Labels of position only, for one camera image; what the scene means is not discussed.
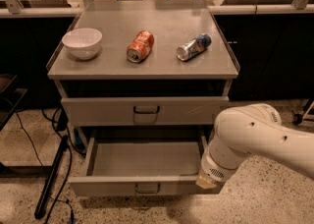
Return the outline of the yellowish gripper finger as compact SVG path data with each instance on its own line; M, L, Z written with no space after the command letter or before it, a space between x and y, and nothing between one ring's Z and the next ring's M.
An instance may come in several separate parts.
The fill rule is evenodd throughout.
M217 187L217 184L213 180L203 175L197 177L196 185L204 190L215 189Z

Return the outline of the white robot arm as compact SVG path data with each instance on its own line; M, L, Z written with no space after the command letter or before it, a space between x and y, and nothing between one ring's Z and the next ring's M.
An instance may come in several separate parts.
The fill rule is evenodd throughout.
M218 114L196 185L204 190L216 188L252 155L264 156L314 177L314 134L283 126L274 107L258 103L228 108Z

